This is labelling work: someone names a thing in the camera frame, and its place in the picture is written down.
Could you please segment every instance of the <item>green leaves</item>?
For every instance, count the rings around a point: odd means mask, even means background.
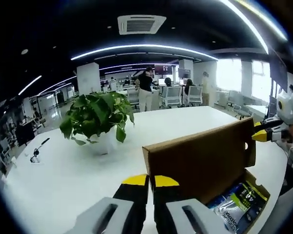
[[[126,138],[126,133],[125,133],[125,130],[122,129],[119,125],[117,125],[117,130],[116,130],[116,139],[118,141],[120,141],[121,143],[124,142]]]
[[[73,127],[72,127],[70,117],[66,116],[64,121],[60,124],[60,130],[62,131],[62,133],[66,139],[70,138],[70,135],[72,133],[72,129],[73,129]]]
[[[84,95],[79,96],[74,102],[74,107],[82,107],[87,105],[87,100]]]
[[[133,111],[125,95],[116,92],[81,95],[66,113],[60,130],[67,139],[70,139],[72,134],[84,134],[87,141],[93,144],[96,141],[90,140],[92,135],[100,136],[101,133],[108,133],[117,125],[116,139],[124,142],[127,116],[134,123]],[[79,145],[86,144],[74,137],[71,139]]]
[[[82,122],[82,132],[87,138],[90,138],[93,134],[97,134],[97,128],[94,119],[85,120]]]
[[[86,142],[84,142],[84,141],[82,141],[82,140],[77,140],[77,139],[74,138],[73,136],[72,136],[71,139],[74,140],[78,145],[85,145],[85,144],[86,144]]]

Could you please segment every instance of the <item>ceiling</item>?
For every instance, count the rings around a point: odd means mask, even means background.
[[[74,76],[77,66],[91,62],[96,62],[103,68],[142,62],[168,63],[184,59],[182,56],[193,57],[196,61],[211,60],[190,52],[163,48],[118,49],[71,60],[82,53],[115,45],[171,45],[215,57],[217,55],[209,51],[223,48],[262,48],[245,23],[217,0],[52,2],[15,1],[9,3],[9,7],[5,2],[0,6],[0,90],[4,91],[1,92],[2,98],[16,96],[34,78],[42,75],[22,97],[36,95],[49,86]],[[236,5],[248,14],[251,21],[258,22],[253,14],[237,3]],[[154,35],[120,35],[117,17],[133,14],[159,15],[167,19]],[[272,48],[286,53],[285,46],[266,25],[258,26],[258,31]],[[21,55],[24,49],[28,49],[28,53]]]

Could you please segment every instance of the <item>box lid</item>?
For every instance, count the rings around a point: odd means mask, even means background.
[[[221,194],[246,167],[255,165],[252,118],[143,147],[146,169],[168,176],[182,187],[185,197],[203,203]]]

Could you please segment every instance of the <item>ceiling air conditioner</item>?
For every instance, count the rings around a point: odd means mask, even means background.
[[[118,29],[120,35],[128,34],[156,34],[165,22],[164,16],[131,15],[119,16]]]

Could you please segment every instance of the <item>beige pants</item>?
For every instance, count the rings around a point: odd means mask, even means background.
[[[139,108],[140,112],[150,111],[152,106],[152,92],[139,89]]]
[[[208,106],[209,105],[209,94],[202,94],[203,98],[203,106]]]

